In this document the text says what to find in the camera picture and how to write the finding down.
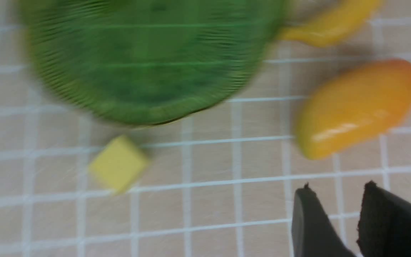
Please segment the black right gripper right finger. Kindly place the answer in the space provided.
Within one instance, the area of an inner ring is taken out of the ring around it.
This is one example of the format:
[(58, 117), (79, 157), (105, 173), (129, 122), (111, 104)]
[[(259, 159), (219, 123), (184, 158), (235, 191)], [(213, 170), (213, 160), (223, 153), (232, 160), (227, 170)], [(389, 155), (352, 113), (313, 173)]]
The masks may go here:
[(364, 257), (411, 257), (411, 203), (368, 182), (357, 232)]

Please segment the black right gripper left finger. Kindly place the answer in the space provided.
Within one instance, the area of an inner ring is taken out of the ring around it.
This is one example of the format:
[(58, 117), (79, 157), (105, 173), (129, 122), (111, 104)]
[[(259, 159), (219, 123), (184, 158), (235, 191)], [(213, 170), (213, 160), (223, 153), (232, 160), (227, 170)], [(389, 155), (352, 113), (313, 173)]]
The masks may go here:
[(295, 257), (355, 256), (337, 235), (308, 183), (295, 191), (291, 236)]

